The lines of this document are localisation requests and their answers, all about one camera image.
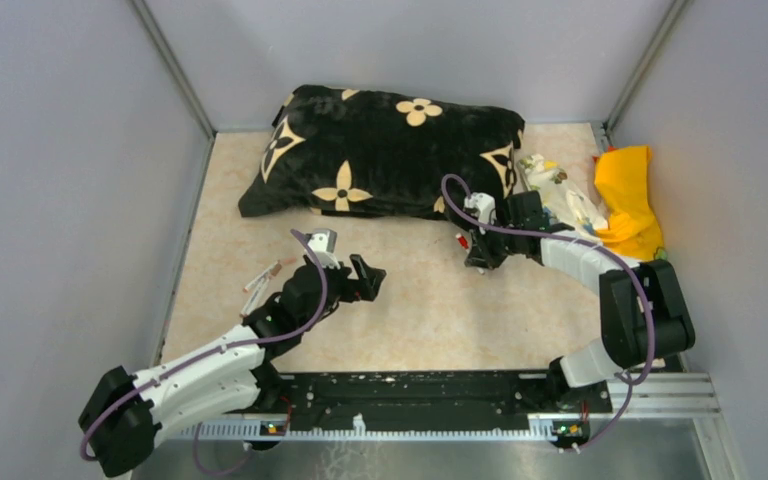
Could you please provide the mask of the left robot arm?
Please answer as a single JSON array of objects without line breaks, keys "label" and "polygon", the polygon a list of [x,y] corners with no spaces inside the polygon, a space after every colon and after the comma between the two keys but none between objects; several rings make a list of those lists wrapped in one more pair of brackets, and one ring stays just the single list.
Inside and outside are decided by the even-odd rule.
[{"label": "left robot arm", "polygon": [[156,367],[105,372],[81,411],[80,457],[108,478],[142,464],[172,435],[220,414],[279,404],[272,360],[297,346],[341,303],[376,299],[387,273],[353,254],[351,263],[320,268],[307,259],[240,324],[196,350]]}]

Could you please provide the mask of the white pen brown cap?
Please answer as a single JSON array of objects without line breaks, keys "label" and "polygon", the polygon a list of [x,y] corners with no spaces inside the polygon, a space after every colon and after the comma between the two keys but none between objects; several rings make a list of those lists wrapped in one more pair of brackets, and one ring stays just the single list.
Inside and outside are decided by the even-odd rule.
[{"label": "white pen brown cap", "polygon": [[269,283],[280,272],[281,269],[282,269],[282,262],[281,262],[280,269],[275,272],[275,275],[273,277],[264,281],[253,292],[247,293],[249,295],[249,298],[246,300],[246,302],[244,303],[243,307],[240,310],[239,315],[241,318],[245,318],[248,315],[250,315],[261,304],[262,298],[266,294]]}]

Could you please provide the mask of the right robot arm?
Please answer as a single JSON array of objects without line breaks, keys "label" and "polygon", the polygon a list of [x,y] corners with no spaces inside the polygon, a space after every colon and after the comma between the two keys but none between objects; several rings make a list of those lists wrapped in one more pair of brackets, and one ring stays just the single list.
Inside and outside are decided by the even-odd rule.
[{"label": "right robot arm", "polygon": [[535,191],[508,197],[502,209],[493,196],[470,193],[462,211],[471,219],[467,266],[491,270],[523,255],[599,298],[599,336],[549,365],[546,397],[554,409],[572,412],[586,400],[587,387],[694,346],[695,329],[668,261],[641,262],[585,238],[553,220]]}]

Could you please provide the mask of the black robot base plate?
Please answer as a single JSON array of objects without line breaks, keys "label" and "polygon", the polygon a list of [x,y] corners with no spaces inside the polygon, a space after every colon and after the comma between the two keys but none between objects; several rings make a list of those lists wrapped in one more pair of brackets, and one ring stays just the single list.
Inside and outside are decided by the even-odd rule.
[{"label": "black robot base plate", "polygon": [[569,389],[546,370],[285,373],[246,419],[289,420],[292,432],[525,430],[537,414],[610,413],[606,383]]}]

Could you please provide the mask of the white pen red band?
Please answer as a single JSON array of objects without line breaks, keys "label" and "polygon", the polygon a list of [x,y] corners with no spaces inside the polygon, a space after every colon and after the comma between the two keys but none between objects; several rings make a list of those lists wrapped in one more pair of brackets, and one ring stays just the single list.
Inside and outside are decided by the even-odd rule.
[{"label": "white pen red band", "polygon": [[279,270],[281,267],[280,261],[274,261],[271,264],[269,264],[260,274],[258,274],[254,279],[249,281],[245,287],[243,288],[243,291],[245,293],[250,293],[256,290],[264,281],[270,279],[275,275],[275,272]]}]

